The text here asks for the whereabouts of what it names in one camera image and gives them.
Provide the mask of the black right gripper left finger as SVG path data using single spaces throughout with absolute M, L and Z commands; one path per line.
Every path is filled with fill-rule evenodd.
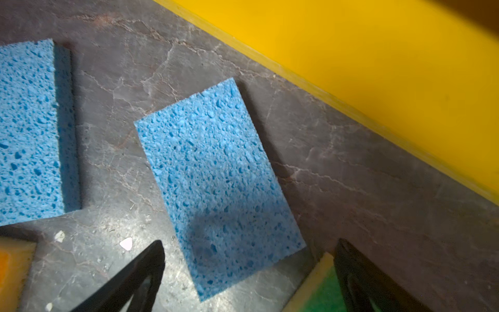
M 165 271 L 165 250 L 155 240 L 74 311 L 151 311 Z

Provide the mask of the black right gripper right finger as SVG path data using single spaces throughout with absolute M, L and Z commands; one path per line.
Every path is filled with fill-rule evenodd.
M 422 311 L 423 304 L 346 239 L 335 247 L 334 265 L 348 311 Z

